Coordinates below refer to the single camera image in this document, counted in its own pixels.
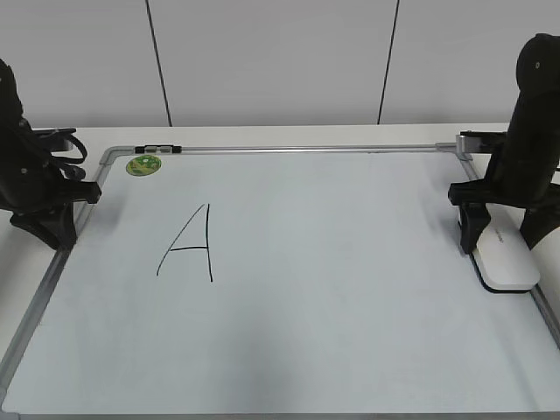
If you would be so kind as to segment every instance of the black cable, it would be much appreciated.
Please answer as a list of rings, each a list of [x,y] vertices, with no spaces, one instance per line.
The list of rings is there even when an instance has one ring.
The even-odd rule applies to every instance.
[[[170,127],[172,127],[173,126],[172,114],[169,110],[169,102],[167,101],[167,91],[165,90],[165,83],[164,83],[164,72],[161,69],[161,61],[159,60],[158,42],[156,41],[154,22],[151,18],[150,2],[149,0],[145,0],[145,3],[146,3],[146,12],[148,13],[148,22],[150,23],[151,42],[154,45],[154,53],[156,54],[157,71],[159,72],[159,83],[161,84],[161,90],[164,93],[164,104],[165,104],[165,112],[167,113],[167,123],[169,124]]]
[[[86,161],[86,158],[88,157],[88,150],[86,149],[86,146],[84,146],[84,143],[82,143],[80,140],[78,140],[76,137],[72,136],[71,134],[69,134],[68,136],[65,136],[64,138],[68,142],[73,144],[76,147],[76,149],[78,149],[78,151],[81,154],[81,157],[57,156],[57,157],[54,157],[54,158],[58,159],[60,162],[66,163],[66,164],[75,164],[75,165],[83,164]]]
[[[401,0],[396,0],[395,19],[393,20],[393,31],[391,32],[391,40],[388,44],[387,67],[385,68],[385,77],[383,78],[383,90],[381,91],[381,100],[379,102],[379,112],[377,113],[377,125],[382,120],[383,102],[385,101],[385,88],[387,87],[387,78],[389,77],[389,67],[391,65],[391,54],[393,52],[393,42],[395,41],[396,19],[399,15],[399,5]]]

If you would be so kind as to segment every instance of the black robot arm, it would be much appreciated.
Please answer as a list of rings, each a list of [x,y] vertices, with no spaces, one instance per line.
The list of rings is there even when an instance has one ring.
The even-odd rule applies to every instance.
[[[75,164],[87,152],[74,132],[32,130],[23,118],[13,72],[0,60],[0,209],[13,212],[12,225],[53,249],[70,249],[76,242],[74,202],[96,203],[101,196],[95,182],[81,182],[85,172]],[[53,156],[69,144],[82,157]]]
[[[486,203],[526,210],[520,230],[530,248],[560,227],[560,185],[550,183],[560,159],[560,37],[532,38],[521,50],[516,78],[520,93],[507,133],[486,136],[493,151],[485,177],[449,188],[466,253],[490,222]]]

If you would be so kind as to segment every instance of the white wall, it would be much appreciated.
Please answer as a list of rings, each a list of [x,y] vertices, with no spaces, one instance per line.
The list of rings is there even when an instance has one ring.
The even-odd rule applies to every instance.
[[[149,0],[174,125],[376,123],[397,0]],[[506,122],[558,0],[401,0],[381,123]],[[166,125],[144,0],[0,0],[34,126]]]
[[[381,122],[509,121],[538,32],[560,35],[560,1],[401,0]]]
[[[395,0],[151,0],[176,125],[377,119]]]
[[[167,124],[142,0],[0,0],[0,58],[34,127]]]

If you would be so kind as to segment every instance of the whiteboard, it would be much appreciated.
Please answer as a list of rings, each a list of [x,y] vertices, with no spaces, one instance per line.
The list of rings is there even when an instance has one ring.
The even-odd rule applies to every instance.
[[[452,154],[161,158],[113,164],[4,411],[560,410],[531,296],[459,252]]]

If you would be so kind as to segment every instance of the aluminum whiteboard frame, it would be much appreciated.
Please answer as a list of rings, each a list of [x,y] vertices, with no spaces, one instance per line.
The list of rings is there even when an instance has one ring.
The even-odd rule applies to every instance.
[[[117,146],[109,148],[103,154],[100,166],[94,175],[93,181],[102,186],[107,178],[112,164],[117,158],[122,156],[134,156],[144,153],[169,155],[172,154],[172,147],[169,145],[144,146],[141,153],[136,153],[135,146]],[[224,155],[224,154],[259,154],[259,153],[426,153],[426,152],[447,152],[457,156],[462,164],[469,179],[478,179],[479,176],[474,170],[470,155],[457,153],[455,143],[436,143],[426,145],[397,145],[397,146],[326,146],[326,147],[182,147],[179,154],[187,155]],[[76,212],[76,232],[80,235],[81,231],[88,222],[93,205],[79,203],[75,207]],[[51,295],[62,274],[62,270],[67,263],[71,250],[59,250],[49,265],[33,299],[31,300],[19,327],[11,340],[6,354],[0,362],[0,408],[4,403],[6,390],[10,386],[11,380],[18,369],[19,362],[24,356],[32,335],[41,320],[46,307],[48,306]],[[475,274],[478,274],[476,263],[472,259]],[[546,322],[556,344],[560,348],[560,323],[556,319],[554,312],[550,309],[543,292],[537,285],[531,290],[531,295]],[[164,419],[187,419],[187,420],[242,420],[242,419],[274,419],[274,420],[549,420],[560,418],[560,411],[555,412],[532,412],[532,413],[371,413],[371,414],[184,414],[184,415],[25,415],[18,413],[4,413],[0,410],[0,420],[95,420],[97,418],[111,420],[164,420]]]

